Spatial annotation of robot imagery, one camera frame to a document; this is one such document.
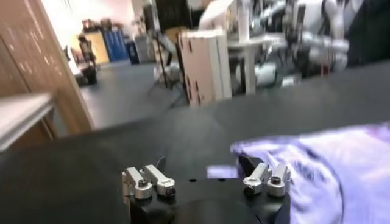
fabric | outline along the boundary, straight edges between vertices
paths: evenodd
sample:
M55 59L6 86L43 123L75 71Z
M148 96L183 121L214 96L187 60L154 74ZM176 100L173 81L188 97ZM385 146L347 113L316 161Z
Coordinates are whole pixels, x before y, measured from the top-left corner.
M291 170L291 223L390 223L390 125L239 142L235 155Z

cardboard box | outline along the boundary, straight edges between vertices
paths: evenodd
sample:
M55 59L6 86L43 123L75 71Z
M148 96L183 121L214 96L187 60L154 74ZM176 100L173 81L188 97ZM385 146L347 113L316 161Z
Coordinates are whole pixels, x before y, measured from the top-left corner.
M179 46L191 106L232 98L227 39L223 30L181 33Z

black table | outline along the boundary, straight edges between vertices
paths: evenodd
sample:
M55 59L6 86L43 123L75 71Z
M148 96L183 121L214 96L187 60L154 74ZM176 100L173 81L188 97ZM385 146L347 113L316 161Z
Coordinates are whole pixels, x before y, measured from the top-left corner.
M390 62L0 155L1 223L127 223L121 171L167 158L176 179L234 164L235 141L390 117Z

screw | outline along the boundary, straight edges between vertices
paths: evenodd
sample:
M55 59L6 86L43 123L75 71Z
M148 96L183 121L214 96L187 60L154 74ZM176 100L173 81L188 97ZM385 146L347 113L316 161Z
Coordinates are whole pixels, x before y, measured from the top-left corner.
M244 195L247 197L253 197L255 195L255 190L252 186L246 186L244 188Z
M147 180L141 179L138 182L138 187L146 187L147 186Z
M280 184L282 182L282 180L280 179L280 177L271 177L271 183L272 184Z
M167 197L174 197L176 195L176 189L174 187L166 190Z

metal bracket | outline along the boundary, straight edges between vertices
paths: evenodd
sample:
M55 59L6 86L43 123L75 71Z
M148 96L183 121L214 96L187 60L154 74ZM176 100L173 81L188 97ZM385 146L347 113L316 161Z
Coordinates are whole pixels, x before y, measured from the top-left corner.
M136 199L147 199L152 196L153 185L145 180L135 167L127 168L122 173L123 196L134 195Z
M282 197L289 191L291 173L285 165L278 165L275 174L267 181L267 192L275 197Z
M156 185L157 194L164 197L176 195L175 180L167 178L154 165L143 167L144 177Z
M268 180L271 173L272 170L268 164L259 163L253 173L243 179L244 194L248 197L259 194L263 188L263 183Z

